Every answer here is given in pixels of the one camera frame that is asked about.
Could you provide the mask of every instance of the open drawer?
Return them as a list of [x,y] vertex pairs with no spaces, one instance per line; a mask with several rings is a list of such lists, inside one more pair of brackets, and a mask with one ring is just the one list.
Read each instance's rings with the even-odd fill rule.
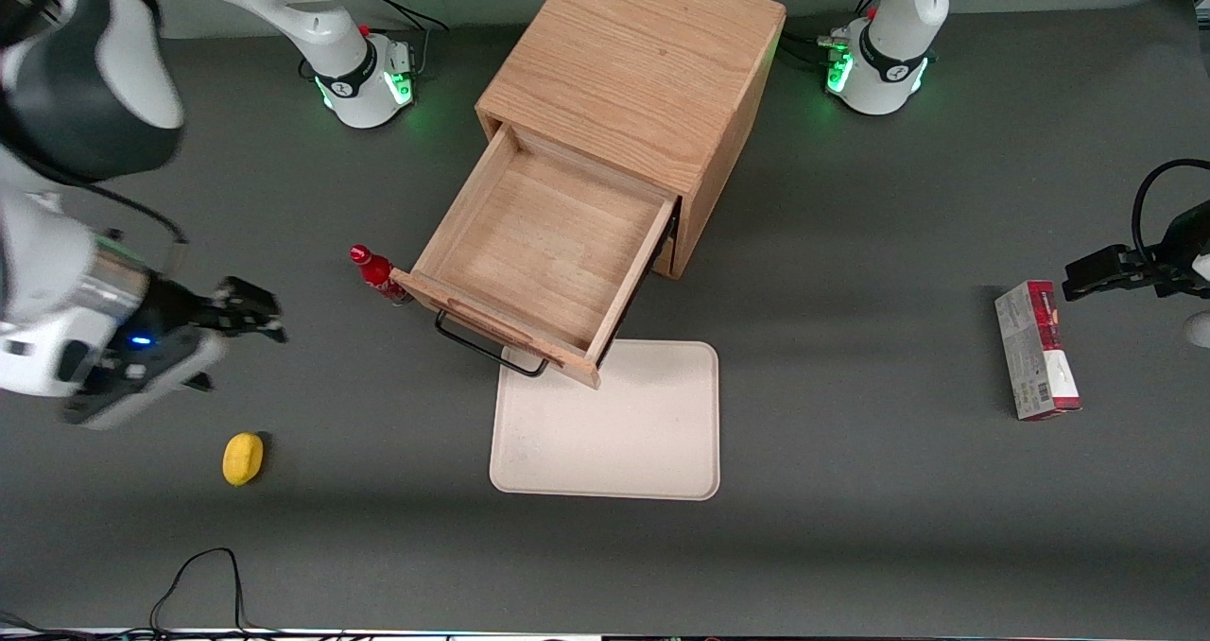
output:
[[506,123],[411,273],[391,276],[459,343],[486,353],[446,318],[597,388],[675,207],[673,194]]

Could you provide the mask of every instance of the wood grain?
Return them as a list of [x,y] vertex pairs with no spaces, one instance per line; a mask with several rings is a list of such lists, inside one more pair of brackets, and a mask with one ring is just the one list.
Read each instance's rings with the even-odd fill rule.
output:
[[546,358],[551,366],[564,375],[584,383],[589,388],[600,388],[600,374],[597,365],[580,356],[570,345],[561,345],[542,336],[537,328],[526,327],[515,318],[505,317],[484,304],[478,298],[450,288],[427,275],[409,275],[407,271],[391,271],[391,279],[407,288],[426,308],[433,312],[445,310],[448,317],[471,331],[479,331],[497,343],[511,345],[514,348]]
[[476,163],[471,177],[467,177],[466,184],[462,184],[462,190],[457,192],[457,197],[454,197],[449,210],[445,210],[445,218],[442,218],[442,223],[430,237],[428,244],[420,253],[413,270],[422,271],[422,273],[437,273],[445,265],[446,258],[454,250],[457,241],[461,241],[462,236],[466,235],[466,227],[474,223],[479,209],[486,204],[488,192],[491,192],[500,181],[508,163],[519,150],[517,137],[511,128],[505,128],[505,132],[492,135],[491,142],[488,143],[488,150],[484,150],[479,157],[479,163]]
[[518,154],[437,276],[587,351],[662,202]]
[[751,134],[753,123],[756,121],[756,111],[760,110],[760,99],[765,93],[765,81],[768,80],[768,71],[773,64],[773,53],[777,50],[777,39],[767,44],[765,56],[753,63],[750,80],[744,88],[744,97],[731,116],[731,123],[722,133],[710,162],[702,175],[701,189],[693,194],[692,198],[686,198],[681,207],[681,219],[678,226],[676,253],[673,259],[670,278],[679,279],[685,273],[688,258],[702,239],[705,223],[714,212],[714,206],[722,196],[722,187],[731,177],[731,171],[736,167],[741,151]]
[[592,386],[675,202],[503,125],[413,273],[392,276],[426,308]]
[[613,302],[610,304],[609,310],[605,310],[605,317],[601,318],[600,328],[597,331],[597,336],[593,336],[593,342],[588,347],[587,357],[592,362],[597,362],[609,347],[610,339],[613,336],[613,327],[622,319],[622,313],[626,306],[630,304],[632,293],[639,285],[640,279],[644,275],[647,275],[647,266],[651,265],[651,254],[656,253],[656,246],[659,246],[659,241],[663,239],[664,232],[667,231],[667,224],[670,218],[673,218],[673,209],[676,202],[669,201],[663,202],[659,207],[659,214],[652,223],[650,231],[647,231],[647,237],[644,237],[643,244],[639,246],[639,253],[630,262],[630,270],[627,271],[626,278],[622,279],[620,284],[621,293],[613,296]]
[[784,16],[771,0],[547,0],[477,110],[688,196]]

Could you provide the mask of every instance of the red and white box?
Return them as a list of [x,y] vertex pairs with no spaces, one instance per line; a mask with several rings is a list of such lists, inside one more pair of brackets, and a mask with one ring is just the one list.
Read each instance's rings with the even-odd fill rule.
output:
[[1016,418],[1038,422],[1079,409],[1079,392],[1059,342],[1055,284],[1025,282],[997,298],[999,336],[1013,380]]

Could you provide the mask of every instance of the green light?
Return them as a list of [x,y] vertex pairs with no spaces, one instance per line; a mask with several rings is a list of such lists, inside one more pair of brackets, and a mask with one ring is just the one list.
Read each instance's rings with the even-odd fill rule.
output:
[[323,96],[323,105],[332,110],[332,99],[328,99],[328,91],[323,88],[322,82],[319,82],[319,76],[315,77],[316,88],[319,88],[319,94]]
[[846,82],[848,82],[848,74],[853,70],[853,56],[843,54],[840,59],[832,63],[831,69],[828,71],[828,87],[834,92],[839,93],[845,89]]
[[390,86],[391,94],[394,96],[394,102],[398,102],[399,106],[411,102],[411,76],[382,71],[382,80]]
[[923,63],[920,63],[920,71],[916,73],[916,82],[911,85],[912,93],[920,89],[920,81],[924,77],[924,69],[928,68],[928,57],[924,57]]

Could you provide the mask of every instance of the gray table surface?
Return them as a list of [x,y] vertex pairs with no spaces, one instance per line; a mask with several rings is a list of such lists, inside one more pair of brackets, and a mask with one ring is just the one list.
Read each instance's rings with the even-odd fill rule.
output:
[[[433,36],[417,106],[374,132],[329,116],[283,37],[167,44],[188,137],[119,187],[184,224],[197,291],[224,275],[273,289],[292,342],[240,340],[217,392],[110,433],[0,397],[0,607],[137,624],[221,544],[267,625],[1210,636],[1210,352],[1179,335],[1205,305],[1064,305],[1085,409],[1032,425],[1010,414],[990,305],[1125,241],[1147,171],[1210,155],[1187,2],[956,16],[891,119],[776,64],[687,275],[650,279],[621,331],[718,348],[705,503],[494,490],[496,370],[346,259],[356,241],[419,255],[484,149],[472,105],[518,34]],[[1151,236],[1205,184],[1158,185]],[[234,490],[219,461],[238,431],[275,449]],[[227,625],[230,601],[226,564],[203,561],[166,622]]]

